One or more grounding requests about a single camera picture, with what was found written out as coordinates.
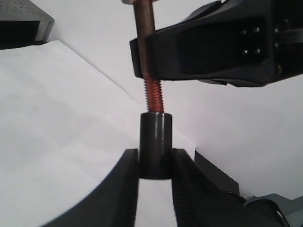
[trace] white paper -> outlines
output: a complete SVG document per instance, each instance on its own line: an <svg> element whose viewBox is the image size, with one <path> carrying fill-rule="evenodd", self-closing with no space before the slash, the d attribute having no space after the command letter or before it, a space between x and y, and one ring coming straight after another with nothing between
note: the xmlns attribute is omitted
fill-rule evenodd
<svg viewBox="0 0 303 227"><path fill-rule="evenodd" d="M0 59L0 226L37 227L138 147L145 109L58 41L0 51ZM174 145L193 156L177 132ZM155 223L175 226L170 182L142 181L137 226Z"/></svg>
<svg viewBox="0 0 303 227"><path fill-rule="evenodd" d="M132 98L144 104L129 41L134 9L121 0L32 0L55 18L51 39L71 47ZM179 23L213 0L160 0L156 28ZM177 131L234 178L244 196L303 195L303 76L263 88L165 82L166 111Z"/></svg>

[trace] black plastic part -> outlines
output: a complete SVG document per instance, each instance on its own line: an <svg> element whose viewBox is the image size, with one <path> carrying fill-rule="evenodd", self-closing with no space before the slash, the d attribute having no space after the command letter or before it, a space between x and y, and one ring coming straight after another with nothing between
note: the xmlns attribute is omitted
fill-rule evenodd
<svg viewBox="0 0 303 227"><path fill-rule="evenodd" d="M185 21L147 38L152 76L262 87L301 75L302 12L301 0L204 5ZM137 39L130 46L135 75L142 78Z"/></svg>
<svg viewBox="0 0 303 227"><path fill-rule="evenodd" d="M138 150L127 150L87 198L44 227L134 227L139 186Z"/></svg>
<svg viewBox="0 0 303 227"><path fill-rule="evenodd" d="M140 130L140 177L150 180L171 178L172 116L144 113Z"/></svg>
<svg viewBox="0 0 303 227"><path fill-rule="evenodd" d="M214 2L186 21L156 31L147 38L152 75L238 87L272 82L276 75L272 8L272 0ZM131 49L135 74L141 78L136 42L131 41Z"/></svg>
<svg viewBox="0 0 303 227"><path fill-rule="evenodd" d="M178 227L282 227L212 183L185 150L174 149L172 193Z"/></svg>
<svg viewBox="0 0 303 227"><path fill-rule="evenodd" d="M198 152L195 152L195 164L222 191L240 196L239 184Z"/></svg>
<svg viewBox="0 0 303 227"><path fill-rule="evenodd" d="M290 227L287 219L285 218L283 212L278 207L278 205L271 200L258 200L246 205L246 207L255 210L256 212L262 214L264 217L280 223L284 227Z"/></svg>

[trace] gray metal block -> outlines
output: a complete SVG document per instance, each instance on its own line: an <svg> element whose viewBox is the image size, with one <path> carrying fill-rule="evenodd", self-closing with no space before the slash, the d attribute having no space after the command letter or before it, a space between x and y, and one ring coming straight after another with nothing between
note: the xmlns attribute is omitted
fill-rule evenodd
<svg viewBox="0 0 303 227"><path fill-rule="evenodd" d="M54 19L29 0L0 0L1 21L38 21L35 41L46 41Z"/></svg>

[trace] black cylindrical nut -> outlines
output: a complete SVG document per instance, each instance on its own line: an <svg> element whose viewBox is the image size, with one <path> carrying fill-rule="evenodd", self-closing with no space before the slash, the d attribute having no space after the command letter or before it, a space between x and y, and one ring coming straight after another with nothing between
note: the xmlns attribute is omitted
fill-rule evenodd
<svg viewBox="0 0 303 227"><path fill-rule="evenodd" d="M144 113L140 130L140 178L171 179L172 116Z"/></svg>

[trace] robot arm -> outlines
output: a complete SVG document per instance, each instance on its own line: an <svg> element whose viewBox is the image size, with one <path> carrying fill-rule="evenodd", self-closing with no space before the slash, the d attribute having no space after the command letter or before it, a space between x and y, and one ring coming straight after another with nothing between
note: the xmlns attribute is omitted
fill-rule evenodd
<svg viewBox="0 0 303 227"><path fill-rule="evenodd" d="M300 0L227 0L207 4L147 38L155 79L263 87L303 74ZM130 42L142 78L137 39Z"/></svg>

